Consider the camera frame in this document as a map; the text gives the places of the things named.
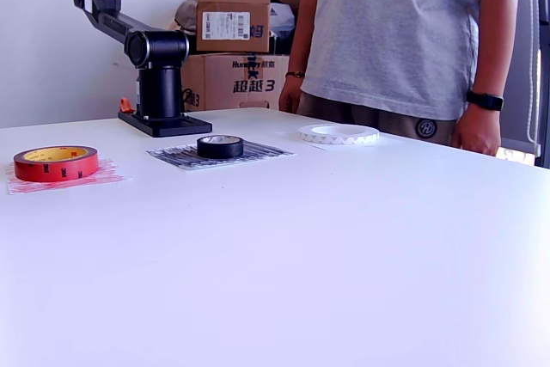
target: khaki pants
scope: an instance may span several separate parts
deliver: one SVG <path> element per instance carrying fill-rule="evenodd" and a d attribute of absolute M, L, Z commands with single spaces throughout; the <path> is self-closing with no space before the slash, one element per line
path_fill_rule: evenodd
<path fill-rule="evenodd" d="M 456 126 L 456 120 L 414 118 L 306 93 L 302 93 L 297 114 L 339 124 L 370 126 L 380 132 L 448 146 Z"/>

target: red tape roll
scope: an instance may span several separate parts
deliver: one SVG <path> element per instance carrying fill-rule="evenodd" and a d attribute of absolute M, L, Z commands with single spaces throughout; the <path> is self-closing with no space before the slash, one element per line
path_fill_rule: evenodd
<path fill-rule="evenodd" d="M 54 146 L 14 156 L 15 176 L 29 182 L 79 180 L 99 167 L 97 150 L 85 146 Z"/>

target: tape roll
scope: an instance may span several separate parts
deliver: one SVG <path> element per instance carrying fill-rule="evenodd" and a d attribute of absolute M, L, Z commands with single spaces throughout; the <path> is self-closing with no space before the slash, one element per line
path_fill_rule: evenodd
<path fill-rule="evenodd" d="M 380 139 L 377 129 L 361 125 L 312 125 L 298 132 L 300 139 L 312 144 L 372 145 Z"/>
<path fill-rule="evenodd" d="M 85 146 L 52 146 L 14 156 L 15 176 L 29 182 L 79 180 L 99 167 L 97 150 Z"/>
<path fill-rule="evenodd" d="M 238 137 L 215 135 L 197 141 L 197 155 L 206 159 L 230 159 L 244 154 L 244 141 Z"/>

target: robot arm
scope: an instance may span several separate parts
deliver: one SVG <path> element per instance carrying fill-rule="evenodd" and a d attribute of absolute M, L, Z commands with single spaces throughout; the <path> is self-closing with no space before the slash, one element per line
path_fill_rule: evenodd
<path fill-rule="evenodd" d="M 120 0 L 74 0 L 92 25 L 124 44 L 125 54 L 139 69 L 137 111 L 119 118 L 152 137 L 212 132 L 212 125 L 182 112 L 181 66 L 189 40 L 179 31 L 150 28 L 120 13 Z"/>
<path fill-rule="evenodd" d="M 181 67 L 187 58 L 189 42 L 180 31 L 151 28 L 120 13 L 121 0 L 74 0 L 92 25 L 124 44 L 125 54 L 139 69 Z"/>

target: yellow tape core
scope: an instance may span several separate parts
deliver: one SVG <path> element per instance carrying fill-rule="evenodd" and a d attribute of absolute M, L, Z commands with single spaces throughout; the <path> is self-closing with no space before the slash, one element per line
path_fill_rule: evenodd
<path fill-rule="evenodd" d="M 32 162 L 58 162 L 80 158 L 88 154 L 83 148 L 46 148 L 45 150 L 33 150 L 23 157 L 25 161 Z"/>

